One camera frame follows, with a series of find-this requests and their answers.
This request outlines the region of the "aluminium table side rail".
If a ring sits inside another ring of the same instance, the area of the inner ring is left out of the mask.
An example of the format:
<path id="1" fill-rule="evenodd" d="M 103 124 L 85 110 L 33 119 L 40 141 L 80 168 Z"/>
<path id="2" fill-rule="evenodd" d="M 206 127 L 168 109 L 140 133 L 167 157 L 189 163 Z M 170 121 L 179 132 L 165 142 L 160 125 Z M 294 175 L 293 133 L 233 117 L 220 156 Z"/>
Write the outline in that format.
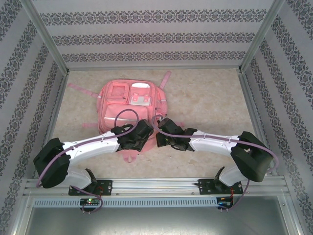
<path id="1" fill-rule="evenodd" d="M 43 148 L 45 143 L 52 137 L 56 124 L 58 112 L 61 107 L 61 102 L 65 92 L 65 86 L 68 80 L 68 74 L 63 76 L 62 82 L 58 87 L 57 93 L 51 90 L 48 99 L 40 97 L 39 105 L 34 116 L 35 124 L 37 125 L 36 140 L 33 147 L 33 157 L 30 160 L 34 167 L 34 158 Z"/>
<path id="2" fill-rule="evenodd" d="M 247 110 L 251 119 L 253 130 L 254 130 L 254 134 L 266 147 L 268 147 L 268 141 L 265 136 L 265 133 L 261 124 L 261 120 L 259 117 L 259 113 L 255 105 L 254 98 L 250 90 L 250 86 L 248 84 L 246 76 L 240 71 L 237 72 L 237 75 L 238 75 L 242 92 L 245 98 Z"/>

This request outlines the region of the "pink school backpack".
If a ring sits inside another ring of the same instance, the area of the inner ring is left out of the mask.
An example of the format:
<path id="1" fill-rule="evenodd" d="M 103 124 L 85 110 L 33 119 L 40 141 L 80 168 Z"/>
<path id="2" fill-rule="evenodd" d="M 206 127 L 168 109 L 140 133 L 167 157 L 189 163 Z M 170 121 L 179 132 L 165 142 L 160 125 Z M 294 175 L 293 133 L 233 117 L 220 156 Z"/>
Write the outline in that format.
<path id="1" fill-rule="evenodd" d="M 171 72 L 165 74 L 160 86 L 141 80 L 113 80 L 107 83 L 99 94 L 92 93 L 74 84 L 69 84 L 69 87 L 97 99 L 97 128 L 99 135 L 102 135 L 116 126 L 133 125 L 142 119 L 151 121 L 153 116 L 158 115 L 165 117 L 168 112 L 168 104 L 163 89 L 170 75 Z M 154 130 L 149 137 L 149 142 L 141 152 L 149 151 L 157 145 L 156 134 L 157 131 Z M 137 155 L 132 157 L 130 154 L 120 154 L 129 163 L 137 157 Z"/>

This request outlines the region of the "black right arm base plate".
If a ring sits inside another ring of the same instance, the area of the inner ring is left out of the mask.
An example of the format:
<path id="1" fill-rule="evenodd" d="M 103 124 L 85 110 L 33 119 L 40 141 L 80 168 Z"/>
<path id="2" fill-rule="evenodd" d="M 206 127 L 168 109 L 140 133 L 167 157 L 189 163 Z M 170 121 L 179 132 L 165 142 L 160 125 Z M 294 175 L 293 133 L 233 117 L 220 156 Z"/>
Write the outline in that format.
<path id="1" fill-rule="evenodd" d="M 231 189 L 233 189 L 234 194 L 242 194 L 243 188 L 239 187 L 239 183 L 235 183 L 233 186 L 226 186 L 221 183 L 219 180 L 214 179 L 198 179 L 198 182 L 195 183 L 199 188 L 200 195 L 222 195 L 222 194 L 231 194 Z"/>

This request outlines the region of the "grey metal shelf plate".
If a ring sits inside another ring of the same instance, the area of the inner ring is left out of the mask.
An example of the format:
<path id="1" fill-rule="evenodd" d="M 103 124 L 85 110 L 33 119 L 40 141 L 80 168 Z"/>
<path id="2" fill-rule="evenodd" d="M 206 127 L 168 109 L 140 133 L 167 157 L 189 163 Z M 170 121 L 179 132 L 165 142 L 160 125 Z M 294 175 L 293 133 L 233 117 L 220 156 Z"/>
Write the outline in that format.
<path id="1" fill-rule="evenodd" d="M 293 235 L 276 209 L 34 208 L 16 235 Z"/>

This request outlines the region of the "aluminium mounting rail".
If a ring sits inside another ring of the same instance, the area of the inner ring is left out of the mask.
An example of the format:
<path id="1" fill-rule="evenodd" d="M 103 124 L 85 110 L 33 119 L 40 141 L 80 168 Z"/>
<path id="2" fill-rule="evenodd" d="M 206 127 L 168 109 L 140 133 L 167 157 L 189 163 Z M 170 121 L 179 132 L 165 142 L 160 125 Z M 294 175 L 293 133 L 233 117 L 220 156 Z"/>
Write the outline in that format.
<path id="1" fill-rule="evenodd" d="M 195 185 L 197 178 L 115 178 L 112 179 L 112 197 L 165 197 L 200 196 Z M 22 192 L 23 196 L 67 196 L 69 186 L 37 188 L 36 179 L 28 179 Z M 289 194 L 287 182 L 282 176 L 265 177 L 260 182 L 250 182 L 246 196 L 277 196 Z"/>

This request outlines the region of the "aluminium frame post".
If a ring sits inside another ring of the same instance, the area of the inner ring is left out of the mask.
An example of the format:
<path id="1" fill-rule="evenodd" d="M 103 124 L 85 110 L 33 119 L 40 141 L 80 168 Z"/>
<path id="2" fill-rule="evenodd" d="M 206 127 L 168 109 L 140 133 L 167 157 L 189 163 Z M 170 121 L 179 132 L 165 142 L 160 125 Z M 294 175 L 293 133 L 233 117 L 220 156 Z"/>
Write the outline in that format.
<path id="1" fill-rule="evenodd" d="M 239 65 L 239 68 L 237 69 L 238 74 L 243 73 L 247 69 L 250 61 L 253 59 L 253 56 L 255 55 L 258 47 L 260 46 L 261 42 L 266 36 L 268 30 L 270 29 L 271 24 L 273 23 L 275 17 L 279 13 L 285 1 L 286 0 L 273 0 L 271 7 L 269 8 L 267 14 L 265 15 L 265 18 L 262 21 L 260 28 L 258 29 L 241 64 Z"/>
<path id="2" fill-rule="evenodd" d="M 37 11 L 32 0 L 19 0 L 25 9 L 28 17 L 33 22 L 37 32 L 39 33 L 41 39 L 47 46 L 49 52 L 51 53 L 54 61 L 57 63 L 59 69 L 63 74 L 68 75 L 69 68 L 67 67 L 61 53 L 59 52 L 52 36 L 50 35 L 47 27 L 44 24 L 39 12 Z"/>

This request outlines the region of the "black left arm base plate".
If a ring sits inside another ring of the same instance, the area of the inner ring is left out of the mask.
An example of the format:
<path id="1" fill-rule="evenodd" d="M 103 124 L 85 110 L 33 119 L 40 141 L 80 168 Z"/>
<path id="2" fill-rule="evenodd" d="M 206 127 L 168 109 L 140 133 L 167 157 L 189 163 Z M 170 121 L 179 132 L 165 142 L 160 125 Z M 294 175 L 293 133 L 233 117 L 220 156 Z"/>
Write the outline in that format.
<path id="1" fill-rule="evenodd" d="M 112 193 L 112 183 L 112 180 L 97 180 L 97 182 L 91 183 L 87 187 L 83 188 L 83 190 L 99 196 L 110 196 Z M 68 194 L 70 196 L 86 195 L 73 187 L 69 188 Z"/>

